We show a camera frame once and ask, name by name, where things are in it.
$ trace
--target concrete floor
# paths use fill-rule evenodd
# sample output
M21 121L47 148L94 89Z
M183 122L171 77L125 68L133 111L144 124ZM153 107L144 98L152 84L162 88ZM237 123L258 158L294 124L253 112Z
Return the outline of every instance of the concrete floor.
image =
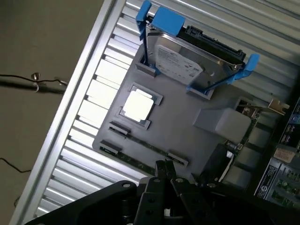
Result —
M40 72L41 79L68 81L102 2L1 0L0 74L30 78ZM61 98L0 87L0 158L31 169ZM28 176L0 161L1 224L9 223Z

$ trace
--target black plastic part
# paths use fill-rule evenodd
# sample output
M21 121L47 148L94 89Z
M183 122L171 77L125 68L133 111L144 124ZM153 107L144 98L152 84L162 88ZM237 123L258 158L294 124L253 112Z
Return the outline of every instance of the black plastic part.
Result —
M244 61L246 54L242 50L235 50L227 45L224 45L223 43L219 42L218 40L215 40L214 38L211 38L205 34L203 34L203 31L193 27L193 26L187 26L185 29L185 33L197 38L198 40L201 40L205 43L213 45L215 48L220 49L228 54L231 54L233 57Z
M163 160L159 160L155 162L155 176L161 179L166 178L165 163Z
M215 179L219 180L231 160L226 156L227 151L228 149L224 144L218 144L216 146L202 173L196 179L196 182L200 186L205 186L208 183L214 182Z
M136 196L136 185L127 180L119 181L93 194L38 217L26 225L86 225L97 223L123 224L124 216L132 213L130 203L124 199Z
M193 37L186 33L185 28L181 28L177 37L231 64L245 64L242 60L240 60L240 57L236 57L233 53L229 53L228 49L221 47L220 45L213 44L206 39Z
M26 225L300 224L296 209L283 208L221 183L210 187L198 188L184 178L152 177L139 201L136 185L119 181ZM169 217L164 215L165 209L170 209Z
M168 180L171 180L176 177L176 171L173 161L165 160L165 173L167 175Z

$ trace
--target white sticker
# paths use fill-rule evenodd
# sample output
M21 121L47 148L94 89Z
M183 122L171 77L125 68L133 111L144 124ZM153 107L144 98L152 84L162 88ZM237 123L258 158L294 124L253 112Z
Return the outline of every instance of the white sticker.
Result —
M286 163L290 163L295 155L295 152L278 148L275 151L274 158L280 159Z
M162 45L156 46L155 54L156 68L183 84L189 85L203 71L197 63Z

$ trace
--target hard drive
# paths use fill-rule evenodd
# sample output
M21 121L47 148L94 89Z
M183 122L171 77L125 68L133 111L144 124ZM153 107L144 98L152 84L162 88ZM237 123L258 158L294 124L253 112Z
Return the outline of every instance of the hard drive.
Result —
M182 27L176 37L157 30L148 16L146 25L149 64L161 73L198 90L225 80L245 66L246 54L203 34Z

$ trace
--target black wire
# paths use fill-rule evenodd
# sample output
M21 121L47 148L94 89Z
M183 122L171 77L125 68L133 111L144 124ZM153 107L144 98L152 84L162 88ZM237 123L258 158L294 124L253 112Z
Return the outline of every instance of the black wire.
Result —
M10 167L14 168L19 173L28 173L28 172L31 172L31 170L20 170L18 167L14 166L10 162L8 162L5 158L0 158L0 160L3 160L4 162L6 162Z
M32 84L23 84L18 82L2 81L2 80L0 80L0 87L16 88L16 89L32 90L32 91L37 90L37 86L33 86ZM46 85L39 85L37 93L52 93L52 94L63 95L65 93L65 90L50 88L47 87Z
M61 80L59 80L59 79L55 79L55 80L40 80L40 81L35 81L35 80L32 80L32 79L29 79L29 78L26 78L26 77L22 77L22 76L17 76L17 75L0 74L0 76L2 76L2 77L15 77L15 78L20 78L20 79L23 79L23 80L26 80L26 81L30 81L30 82L34 82L34 83L42 83L42 82L59 82L59 83L61 83L62 85L67 86L66 83L64 83L63 81L61 81Z

